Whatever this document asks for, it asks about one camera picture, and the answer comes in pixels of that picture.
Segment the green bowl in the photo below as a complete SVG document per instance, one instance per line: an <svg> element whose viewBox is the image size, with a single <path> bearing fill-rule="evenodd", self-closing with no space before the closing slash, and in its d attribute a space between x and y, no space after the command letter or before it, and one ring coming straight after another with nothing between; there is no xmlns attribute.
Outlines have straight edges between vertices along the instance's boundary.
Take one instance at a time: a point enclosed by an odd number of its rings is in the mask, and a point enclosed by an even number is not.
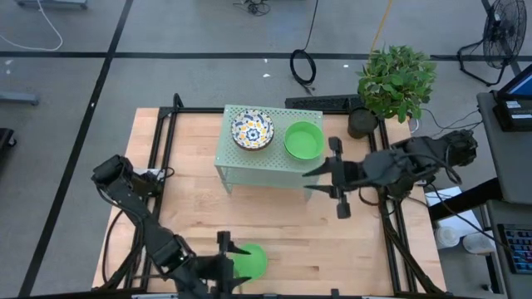
<svg viewBox="0 0 532 299"><path fill-rule="evenodd" d="M298 159L315 159L325 148L325 136L315 124L299 121L286 130L284 147Z"/></svg>
<svg viewBox="0 0 532 299"><path fill-rule="evenodd" d="M245 244L240 248L251 254L231 254L234 262L235 276L251 277L248 282L261 278L268 267L268 256L266 256L266 252L258 244Z"/></svg>

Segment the white cup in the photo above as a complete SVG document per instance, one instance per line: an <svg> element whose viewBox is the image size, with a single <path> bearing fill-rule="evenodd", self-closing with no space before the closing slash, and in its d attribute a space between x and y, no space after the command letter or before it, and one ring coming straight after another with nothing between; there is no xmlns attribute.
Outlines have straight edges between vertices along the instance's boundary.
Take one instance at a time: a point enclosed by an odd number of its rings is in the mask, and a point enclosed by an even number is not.
<svg viewBox="0 0 532 299"><path fill-rule="evenodd" d="M438 249L451 248L460 242L458 232L451 227L441 227L434 231L436 246Z"/></svg>
<svg viewBox="0 0 532 299"><path fill-rule="evenodd" d="M493 237L491 231L485 233ZM495 242L482 233L472 233L465 236L462 244L468 252L473 254L487 254L495 251Z"/></svg>

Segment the wooden tabletop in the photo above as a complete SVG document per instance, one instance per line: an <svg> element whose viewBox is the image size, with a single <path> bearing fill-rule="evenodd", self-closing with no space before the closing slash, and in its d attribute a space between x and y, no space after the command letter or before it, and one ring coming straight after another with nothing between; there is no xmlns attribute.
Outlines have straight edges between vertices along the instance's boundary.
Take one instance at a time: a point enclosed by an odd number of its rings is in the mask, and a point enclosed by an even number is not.
<svg viewBox="0 0 532 299"><path fill-rule="evenodd" d="M148 164L157 113L158 109L151 108L136 112L126 151L136 168ZM392 295L377 208L362 203L353 192L349 194L352 216L340 220L336 202L319 192L313 192L308 202L302 190L294 189L234 186L233 193L226 194L214 167L221 120L221 114L178 115L170 156L175 175L166 181L160 224L182 235L199 255L217 252L216 232L220 230L229 230L237 245L263 246L268 254L268 269L262 278L245 283L243 293L324 295L337 288L342 295ZM344 159L361 161L369 153L367 139L349 137L346 125L346 115L324 117L325 135L340 137ZM396 120L387 120L387 132L390 143L410 137L408 126ZM380 146L378 132L376 136ZM320 182L330 184L330 175L323 175ZM377 201L373 189L362 189L362 195ZM421 188L414 188L411 196L424 201ZM426 207L405 200L402 208L412 255L432 281L445 289ZM111 210L109 223L117 213L116 208ZM118 220L109 244L107 276L130 251L134 230L127 217ZM397 257L401 288L406 290L398 252ZM102 283L100 257L93 285ZM148 290L175 292L175 285L155 278L150 280Z"/></svg>

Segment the floor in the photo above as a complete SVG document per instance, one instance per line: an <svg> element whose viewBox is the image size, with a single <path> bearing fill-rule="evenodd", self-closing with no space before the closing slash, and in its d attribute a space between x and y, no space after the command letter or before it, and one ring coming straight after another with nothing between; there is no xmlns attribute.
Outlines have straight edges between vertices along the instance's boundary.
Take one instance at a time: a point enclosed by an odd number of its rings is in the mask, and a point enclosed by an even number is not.
<svg viewBox="0 0 532 299"><path fill-rule="evenodd" d="M314 1L271 0L272 10L264 17L253 17L232 2L134 0L117 52L290 53L304 46ZM125 3L90 0L86 11L46 6L47 15L64 38L60 51L107 52ZM368 53L386 5L386 0L320 2L308 51ZM396 0L378 46L407 44L427 54L454 55L459 47L481 38L484 21L480 0ZM13 1L0 2L0 34L33 47L57 44L34 7L21 8ZM529 33L521 55L532 55L531 37ZM19 49L0 40L0 51ZM41 97L38 106L0 104L0 127L13 128L18 139L0 173L0 297L18 294L103 57L0 56L0 90L34 92ZM285 98L306 95L292 78L287 59L225 58L206 54L203 59L112 61L33 295L83 291L91 286L110 211L89 180L91 170L111 155L124 153L137 107L170 105L175 92L187 106L282 107ZM356 93L355 71L364 62L317 60L314 95ZM298 69L306 67L297 63ZM497 76L497 70L484 62L470 62L468 67L482 76ZM490 90L463 75L456 61L437 62L436 72L432 102L426 108L442 125L475 110L475 95ZM500 86L513 75L508 70ZM480 115L474 114L458 125L479 119ZM437 132L425 113L415 135ZM479 142L477 159L458 169L463 189L495 176L482 125L475 129L475 137ZM440 176L436 185L445 188L451 183ZM489 281L483 257L453 248L441 251L441 262L448 289L456 295L504 298L480 289L480 284Z"/></svg>

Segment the decorative bowl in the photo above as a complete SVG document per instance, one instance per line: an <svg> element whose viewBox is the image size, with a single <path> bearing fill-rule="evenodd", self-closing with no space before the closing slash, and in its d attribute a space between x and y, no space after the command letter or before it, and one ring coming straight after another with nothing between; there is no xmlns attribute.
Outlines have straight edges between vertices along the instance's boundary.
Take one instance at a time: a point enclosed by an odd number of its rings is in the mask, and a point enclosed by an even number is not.
<svg viewBox="0 0 532 299"><path fill-rule="evenodd" d="M265 148L272 142L273 133L272 119L261 110L244 110L231 123L233 140L244 150Z"/></svg>

